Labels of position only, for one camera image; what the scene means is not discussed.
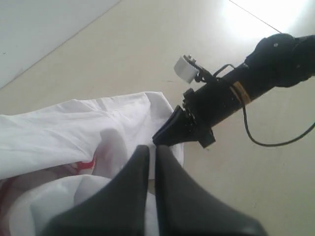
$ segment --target black wire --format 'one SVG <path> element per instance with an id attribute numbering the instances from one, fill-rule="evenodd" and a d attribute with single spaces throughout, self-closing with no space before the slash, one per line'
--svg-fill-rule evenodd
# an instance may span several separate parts
<path id="1" fill-rule="evenodd" d="M 229 84 L 229 86 L 231 86 L 234 90 L 235 90 L 235 93 L 237 94 L 240 102 L 241 102 L 241 105 L 242 105 L 242 109 L 243 109 L 243 115 L 244 115 L 244 125 L 245 125 L 245 130 L 246 130 L 246 133 L 248 135 L 248 137 L 250 138 L 250 140 L 257 144 L 257 145 L 260 145 L 260 146 L 263 146 L 263 147 L 280 147 L 280 146 L 284 146 L 284 145 L 288 145 L 288 144 L 292 144 L 300 139 L 302 139 L 303 137 L 305 137 L 308 133 L 310 133 L 314 127 L 315 127 L 315 122 L 310 126 L 310 128 L 308 128 L 303 134 L 299 135 L 298 137 L 294 138 L 294 139 L 291 139 L 289 141 L 286 141 L 286 142 L 283 142 L 283 143 L 276 143 L 276 144 L 264 144 L 264 143 L 261 143 L 261 142 L 258 142 L 256 139 L 254 139 L 249 131 L 249 128 L 248 128 L 248 123 L 247 123 L 247 114 L 246 114 L 246 108 L 245 108 L 245 102 L 242 98 L 242 95 L 240 93 L 240 91 L 233 85 L 233 84 Z"/>

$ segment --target beige floor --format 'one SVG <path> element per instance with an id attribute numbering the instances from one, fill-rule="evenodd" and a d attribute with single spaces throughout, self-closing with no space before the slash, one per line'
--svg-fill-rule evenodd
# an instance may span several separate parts
<path id="1" fill-rule="evenodd" d="M 311 10 L 303 13 L 306 21 L 279 30 L 315 34 Z M 267 21 L 282 26 L 280 19 L 281 14 Z M 123 0 L 1 89 L 0 113 L 144 90 L 162 91 L 175 106 L 188 88 L 173 72 L 180 55 L 190 53 L 215 71 L 224 63 L 240 64 L 259 39 L 274 33 L 227 0 Z M 315 118 L 310 108 L 314 86 L 312 79 L 274 89 L 250 104 L 252 134 L 277 142 L 304 131 Z M 238 112 L 214 133 L 217 142 L 207 149 L 185 145 L 184 166 L 191 176 L 226 203 L 257 217 L 270 235 L 314 235 L 315 132 L 287 147 L 258 147 L 248 140 Z"/>

